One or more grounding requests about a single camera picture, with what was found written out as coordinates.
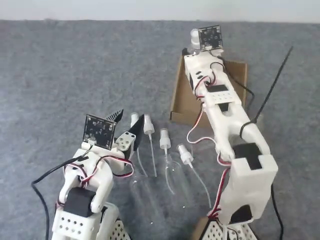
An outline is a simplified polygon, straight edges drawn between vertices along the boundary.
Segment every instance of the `clear plastic bottle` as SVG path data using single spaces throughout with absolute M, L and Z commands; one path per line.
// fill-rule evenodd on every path
M 134 168 L 134 174 L 130 180 L 130 191 L 132 193 L 136 212 L 141 217 L 141 221 L 148 227 L 157 223 L 164 223 L 164 215 L 153 192 L 149 178 L 142 175 L 138 169 Z
M 178 210 L 194 205 L 194 196 L 181 165 L 170 154 L 163 157 L 165 184 L 169 191 L 171 206 Z

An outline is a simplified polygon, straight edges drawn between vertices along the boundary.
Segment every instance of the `gray carpet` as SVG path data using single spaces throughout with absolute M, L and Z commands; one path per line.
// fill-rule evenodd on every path
M 72 157 L 81 144 L 85 114 L 105 116 L 124 108 L 117 134 L 128 129 L 130 113 L 149 113 L 156 161 L 163 152 L 159 131 L 169 129 L 171 154 L 185 142 L 189 126 L 168 115 L 177 62 L 192 28 L 216 22 L 180 21 L 0 21 L 0 239 L 35 240 L 45 235 L 45 213 L 30 182 Z M 249 86 L 256 93 L 254 114 L 291 45 L 294 50 L 264 110 L 265 138 L 279 172 L 274 187 L 285 225 L 284 239 L 312 240 L 320 235 L 320 25 L 221 23 L 226 57 L 249 64 Z M 206 134 L 198 129 L 197 136 Z M 222 168 L 213 150 L 200 145 L 194 166 L 212 201 Z M 141 158 L 152 174 L 149 140 Z M 164 176 L 150 179 L 165 220 L 148 231 L 136 215 L 129 179 L 115 180 L 115 203 L 135 240 L 188 239 L 207 198 L 188 167 L 183 168 L 197 205 L 183 213 L 169 206 Z M 39 188 L 50 209 L 63 184 L 52 174 Z M 269 202 L 252 224 L 262 240 L 275 240 L 280 227 Z

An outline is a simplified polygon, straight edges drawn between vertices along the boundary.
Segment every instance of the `white bracket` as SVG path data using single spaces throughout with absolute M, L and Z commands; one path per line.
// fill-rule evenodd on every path
M 122 135 L 120 135 L 115 144 L 117 145 L 118 150 L 126 151 L 129 149 L 131 144 L 136 140 L 136 135 L 126 131 Z

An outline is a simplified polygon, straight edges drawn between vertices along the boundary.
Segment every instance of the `black cable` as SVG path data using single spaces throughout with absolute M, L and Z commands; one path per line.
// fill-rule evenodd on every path
M 239 240 L 239 235 L 238 235 L 238 233 L 237 233 L 236 230 L 234 230 L 234 229 L 232 229 L 232 228 L 229 228 L 229 227 L 227 227 L 227 229 L 233 231 L 233 232 L 235 233 L 235 235 L 236 235 L 236 240 Z
M 284 227 L 284 224 L 283 224 L 283 222 L 281 220 L 280 214 L 278 212 L 276 199 L 275 199 L 274 185 L 273 184 L 271 184 L 271 198 L 272 198 L 272 204 L 273 204 L 273 208 L 274 208 L 276 217 L 278 218 L 278 221 L 279 221 L 279 224 L 280 224 L 280 227 L 281 227 L 279 240 L 282 240 L 283 236 L 284 236 L 285 227 Z
M 222 56 L 215 56 L 212 54 L 211 51 L 209 51 L 210 55 L 215 57 L 215 58 L 218 58 L 220 60 L 222 60 L 222 64 L 220 62 L 217 62 L 217 61 L 214 61 L 210 64 L 210 68 L 212 66 L 212 64 L 220 64 L 222 67 L 223 67 L 223 71 L 230 76 L 230 78 L 236 83 L 238 84 L 240 87 L 242 87 L 244 90 L 246 90 L 248 93 L 251 94 L 251 100 L 250 102 L 248 103 L 248 105 L 246 106 L 246 112 L 248 113 L 249 110 L 250 110 L 250 107 L 252 105 L 252 103 L 254 102 L 255 100 L 255 94 L 252 90 L 250 90 L 248 87 L 246 87 L 245 85 L 243 85 L 241 82 L 239 82 L 232 74 L 231 72 L 227 69 L 226 67 L 226 60 L 222 57 Z
M 45 212 L 45 219 L 46 219 L 46 229 L 45 229 L 45 240 L 49 239 L 49 229 L 50 229 L 50 217 L 49 217 L 49 210 L 48 210 L 48 206 L 46 204 L 46 201 L 44 199 L 44 197 L 42 196 L 42 194 L 40 193 L 40 191 L 38 190 L 38 188 L 36 187 L 36 184 L 39 183 L 40 181 L 42 181 L 45 177 L 47 177 L 48 175 L 52 174 L 54 171 L 58 170 L 59 168 L 62 168 L 65 165 L 71 164 L 75 161 L 83 161 L 88 159 L 87 156 L 81 155 L 75 158 L 71 158 L 68 161 L 65 161 L 63 163 L 61 163 L 60 165 L 50 169 L 49 171 L 47 171 L 46 173 L 44 173 L 42 176 L 40 176 L 38 179 L 34 180 L 33 182 L 31 182 L 31 187 L 33 188 L 33 190 L 35 191 L 35 193 L 38 195 L 38 197 L 41 200 L 41 203 L 43 205 L 44 208 L 44 212 Z
M 274 90 L 275 85 L 276 85 L 277 82 L 278 82 L 279 76 L 280 76 L 282 70 L 284 69 L 284 66 L 285 66 L 286 63 L 287 63 L 287 60 L 288 60 L 288 58 L 289 58 L 289 56 L 290 56 L 293 48 L 294 48 L 293 46 L 290 47 L 288 53 L 286 54 L 286 56 L 285 56 L 285 58 L 284 58 L 284 60 L 283 60 L 283 62 L 282 62 L 282 64 L 281 64 L 281 66 L 280 66 L 280 68 L 279 68 L 279 70 L 278 70 L 278 72 L 277 72 L 277 74 L 276 74 L 276 77 L 275 77 L 275 79 L 274 79 L 274 81 L 273 81 L 273 83 L 272 83 L 272 85 L 271 85 L 271 87 L 270 87 L 270 89 L 269 89 L 269 92 L 267 93 L 267 95 L 266 95 L 266 97 L 265 97 L 265 99 L 264 99 L 264 101 L 263 101 L 260 109 L 258 110 L 256 116 L 255 116 L 252 120 L 246 122 L 245 124 L 243 124 L 243 125 L 241 126 L 241 128 L 240 128 L 240 134 L 239 134 L 240 138 L 242 138 L 242 133 L 243 133 L 243 130 L 244 130 L 245 126 L 247 126 L 247 125 L 249 125 L 249 124 L 252 124 L 252 123 L 254 123 L 254 124 L 257 123 L 258 117 L 259 117 L 259 115 L 261 114 L 262 110 L 264 109 L 267 101 L 269 100 L 269 97 L 270 97 L 272 91 Z

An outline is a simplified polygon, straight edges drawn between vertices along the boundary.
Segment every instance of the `white base plate with holes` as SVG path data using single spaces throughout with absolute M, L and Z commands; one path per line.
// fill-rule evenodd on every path
M 106 240 L 131 240 L 121 220 L 115 221 L 114 229 Z
M 228 235 L 230 240 L 258 240 L 248 224 L 228 225 L 228 228 Z M 211 221 L 208 224 L 201 238 L 201 240 L 223 239 L 223 230 L 216 221 Z
M 58 208 L 52 226 L 53 236 L 67 236 L 77 240 L 88 240 L 95 237 L 99 230 L 101 213 L 83 217 Z
M 115 144 L 117 145 L 117 148 L 123 152 L 128 150 L 129 147 L 131 146 L 131 143 L 134 142 L 135 140 L 136 140 L 136 136 L 126 131 L 116 139 Z

